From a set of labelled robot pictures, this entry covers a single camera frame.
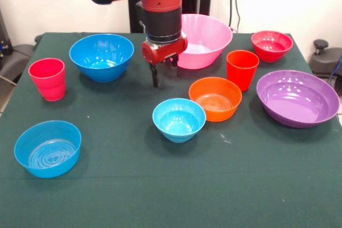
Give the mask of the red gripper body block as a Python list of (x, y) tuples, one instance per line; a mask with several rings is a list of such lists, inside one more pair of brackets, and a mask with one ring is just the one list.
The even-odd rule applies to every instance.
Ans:
[(183, 53), (188, 47), (188, 39), (185, 32), (181, 33), (181, 37), (175, 42), (166, 44), (154, 44), (149, 40), (141, 44), (142, 55), (144, 59), (152, 65), (163, 62), (165, 59), (176, 54)]

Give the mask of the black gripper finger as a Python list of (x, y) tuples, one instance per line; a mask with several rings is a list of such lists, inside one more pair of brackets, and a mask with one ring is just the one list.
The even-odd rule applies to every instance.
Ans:
[(149, 68), (152, 73), (152, 81), (153, 81), (153, 87), (157, 88), (159, 86), (159, 76), (158, 76), (158, 70), (155, 65), (149, 64)]
[(172, 78), (177, 78), (178, 54), (171, 57)]

